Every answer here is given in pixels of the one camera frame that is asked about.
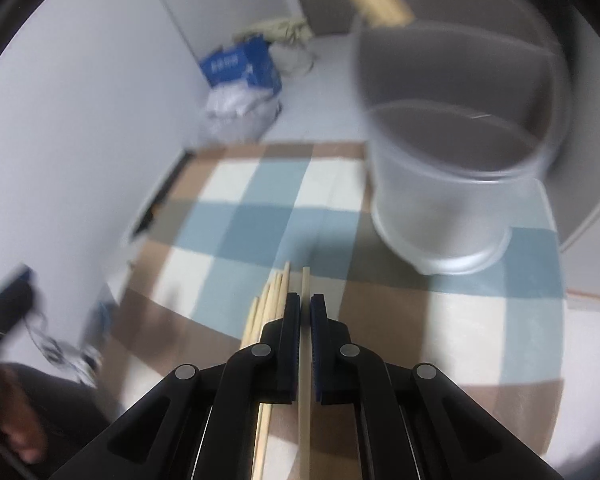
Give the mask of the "person's left hand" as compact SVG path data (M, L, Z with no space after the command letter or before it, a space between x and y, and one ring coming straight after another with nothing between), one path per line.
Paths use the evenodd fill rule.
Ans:
M0 431L20 460L42 462L47 452L45 431L15 372L5 365L0 365Z

